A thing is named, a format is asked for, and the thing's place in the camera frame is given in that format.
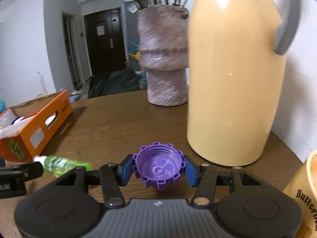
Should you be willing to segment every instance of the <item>thermos handle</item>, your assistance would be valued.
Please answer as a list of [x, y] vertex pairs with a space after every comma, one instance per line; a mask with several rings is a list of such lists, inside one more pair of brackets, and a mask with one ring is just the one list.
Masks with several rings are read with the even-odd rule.
[[290, 0], [286, 18], [277, 27], [275, 33], [274, 51], [284, 55], [290, 47], [296, 34], [301, 15], [301, 0]]

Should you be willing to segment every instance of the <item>yellow cup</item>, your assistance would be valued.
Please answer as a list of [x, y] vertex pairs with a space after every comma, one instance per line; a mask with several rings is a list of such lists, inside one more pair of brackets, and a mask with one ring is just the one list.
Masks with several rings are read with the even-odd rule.
[[317, 238], [317, 150], [308, 156], [284, 193], [298, 202], [303, 221], [295, 238]]

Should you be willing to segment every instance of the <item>teal object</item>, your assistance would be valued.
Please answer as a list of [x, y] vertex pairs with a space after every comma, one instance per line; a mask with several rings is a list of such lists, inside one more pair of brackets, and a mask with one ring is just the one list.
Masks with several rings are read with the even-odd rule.
[[5, 106], [4, 100], [0, 100], [0, 113], [2, 113], [7, 107]]

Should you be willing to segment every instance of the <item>metal screw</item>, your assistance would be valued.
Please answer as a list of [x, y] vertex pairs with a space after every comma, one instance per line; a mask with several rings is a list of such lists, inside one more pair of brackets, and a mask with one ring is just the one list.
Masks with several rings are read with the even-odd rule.
[[194, 199], [194, 203], [198, 206], [206, 206], [209, 203], [209, 200], [205, 197], [198, 197]]
[[119, 206], [123, 203], [123, 200], [122, 198], [118, 198], [118, 197], [114, 197], [114, 198], [110, 198], [107, 203], [110, 205], [110, 206]]

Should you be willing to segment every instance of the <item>green leaf picture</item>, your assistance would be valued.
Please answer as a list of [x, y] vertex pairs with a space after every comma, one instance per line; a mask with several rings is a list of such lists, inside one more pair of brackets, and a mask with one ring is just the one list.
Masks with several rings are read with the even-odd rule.
[[19, 160], [24, 160], [25, 159], [25, 153], [24, 153], [24, 151], [21, 148], [19, 143], [17, 143], [13, 139], [8, 139], [7, 140], [7, 145], [8, 145], [8, 148], [9, 148], [9, 150], [10, 150], [12, 155], [17, 157]]

